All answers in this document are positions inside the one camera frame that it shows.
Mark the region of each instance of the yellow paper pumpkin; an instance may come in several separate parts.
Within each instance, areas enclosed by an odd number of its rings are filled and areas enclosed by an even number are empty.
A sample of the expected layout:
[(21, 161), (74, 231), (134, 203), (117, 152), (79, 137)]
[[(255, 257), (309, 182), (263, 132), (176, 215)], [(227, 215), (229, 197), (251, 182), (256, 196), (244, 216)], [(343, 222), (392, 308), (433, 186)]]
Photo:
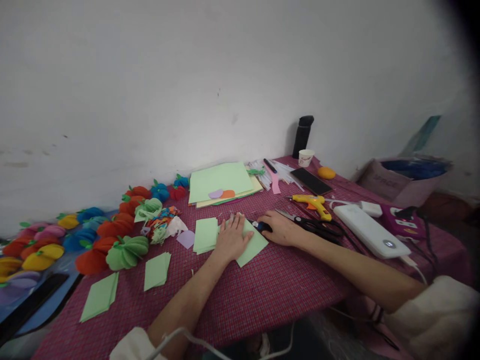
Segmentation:
[(6, 283), (10, 274), (15, 273), (22, 266), (22, 260), (7, 256), (0, 258), (0, 283)]
[(80, 224), (77, 220), (77, 214), (66, 215), (61, 213), (56, 218), (58, 219), (58, 225), (67, 230), (74, 229)]
[(43, 271), (51, 267), (55, 260), (62, 257), (65, 249), (58, 244), (41, 247), (38, 252), (29, 255), (23, 262), (23, 269), (29, 271)]

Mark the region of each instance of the black phone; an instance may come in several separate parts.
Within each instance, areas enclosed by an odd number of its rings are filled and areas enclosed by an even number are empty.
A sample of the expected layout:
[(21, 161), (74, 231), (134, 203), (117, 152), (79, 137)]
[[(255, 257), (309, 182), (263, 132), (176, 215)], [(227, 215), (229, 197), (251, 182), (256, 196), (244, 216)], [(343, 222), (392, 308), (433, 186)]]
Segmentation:
[(290, 171), (290, 174), (296, 177), (308, 190), (317, 196), (322, 196), (332, 191), (330, 186), (304, 168)]

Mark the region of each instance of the pen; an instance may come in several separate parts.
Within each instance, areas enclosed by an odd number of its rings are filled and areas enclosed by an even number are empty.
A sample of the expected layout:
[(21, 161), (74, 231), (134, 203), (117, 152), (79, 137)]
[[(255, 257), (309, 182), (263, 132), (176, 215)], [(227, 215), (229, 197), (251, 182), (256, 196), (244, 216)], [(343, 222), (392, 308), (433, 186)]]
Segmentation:
[(264, 161), (265, 164), (270, 168), (270, 170), (273, 171), (274, 174), (277, 173), (277, 170), (273, 167), (273, 165), (270, 163), (270, 161), (268, 161), (267, 159), (263, 159), (263, 161)]

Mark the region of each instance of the person's right hand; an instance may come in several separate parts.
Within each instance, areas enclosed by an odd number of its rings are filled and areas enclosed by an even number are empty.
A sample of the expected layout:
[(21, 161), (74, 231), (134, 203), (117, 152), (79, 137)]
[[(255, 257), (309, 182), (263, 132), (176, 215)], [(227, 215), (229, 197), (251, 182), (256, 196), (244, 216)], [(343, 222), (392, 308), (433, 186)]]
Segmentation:
[(283, 246), (295, 246), (307, 232), (290, 219), (273, 210), (269, 210), (265, 215), (260, 216), (257, 222), (270, 225), (273, 232), (264, 230), (261, 234), (268, 240)]

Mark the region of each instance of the white sleeve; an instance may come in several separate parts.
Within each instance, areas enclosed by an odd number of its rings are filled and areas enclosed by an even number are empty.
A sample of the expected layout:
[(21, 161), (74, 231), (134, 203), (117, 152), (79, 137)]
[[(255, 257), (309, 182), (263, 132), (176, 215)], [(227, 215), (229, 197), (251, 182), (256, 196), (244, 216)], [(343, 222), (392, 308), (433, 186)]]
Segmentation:
[(416, 359), (450, 359), (469, 338), (480, 294), (449, 276), (433, 284), (395, 313), (385, 324)]
[[(144, 360), (155, 350), (149, 336), (141, 327), (134, 327), (110, 353), (110, 360)], [(158, 355), (155, 360), (167, 360)]]

